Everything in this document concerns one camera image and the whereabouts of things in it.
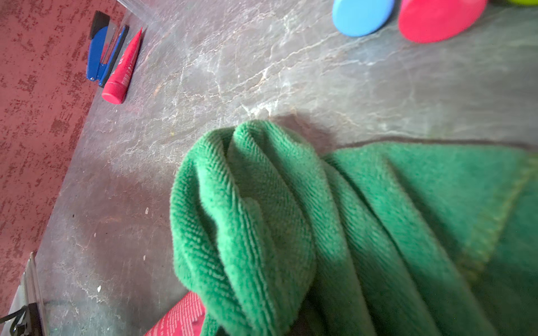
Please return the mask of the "pink toothpaste tube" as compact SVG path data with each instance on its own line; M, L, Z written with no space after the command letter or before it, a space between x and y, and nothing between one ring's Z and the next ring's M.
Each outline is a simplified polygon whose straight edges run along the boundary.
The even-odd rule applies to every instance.
M200 297L188 292L145 336L199 336L205 315Z
M112 104L122 104L126 98L142 42L143 29L134 35L123 53L115 71L102 91L102 98Z

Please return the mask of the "green microfiber cloth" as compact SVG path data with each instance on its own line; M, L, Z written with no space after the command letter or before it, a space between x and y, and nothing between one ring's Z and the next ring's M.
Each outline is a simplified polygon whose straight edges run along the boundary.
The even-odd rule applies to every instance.
M537 334L537 154L520 148L319 155L252 121L185 155L170 225L203 335Z

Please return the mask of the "blue toothpaste tube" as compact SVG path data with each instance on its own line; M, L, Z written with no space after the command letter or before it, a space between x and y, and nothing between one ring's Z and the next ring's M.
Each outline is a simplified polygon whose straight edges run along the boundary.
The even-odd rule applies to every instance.
M350 37L369 35L389 19L395 0L336 0L332 20L335 28Z

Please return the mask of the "lime green toothpaste tube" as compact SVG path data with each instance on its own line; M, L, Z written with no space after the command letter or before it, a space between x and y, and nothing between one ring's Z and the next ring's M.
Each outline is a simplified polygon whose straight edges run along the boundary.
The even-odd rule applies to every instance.
M510 4L517 6L538 6L538 0L507 0Z

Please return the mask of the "white tube pink cap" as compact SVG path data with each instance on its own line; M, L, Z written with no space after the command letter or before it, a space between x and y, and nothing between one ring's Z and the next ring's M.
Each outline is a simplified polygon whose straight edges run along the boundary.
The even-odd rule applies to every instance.
M450 39L471 27L485 11L486 0L411 0L402 1L398 28L416 43Z

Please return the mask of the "blue stapler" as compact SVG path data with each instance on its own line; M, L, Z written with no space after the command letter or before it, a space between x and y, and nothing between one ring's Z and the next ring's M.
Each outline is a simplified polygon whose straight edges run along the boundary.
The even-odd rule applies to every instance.
M129 26L118 27L109 15L95 11L89 33L90 45L86 78L98 83L103 88L109 80L112 70L125 43Z

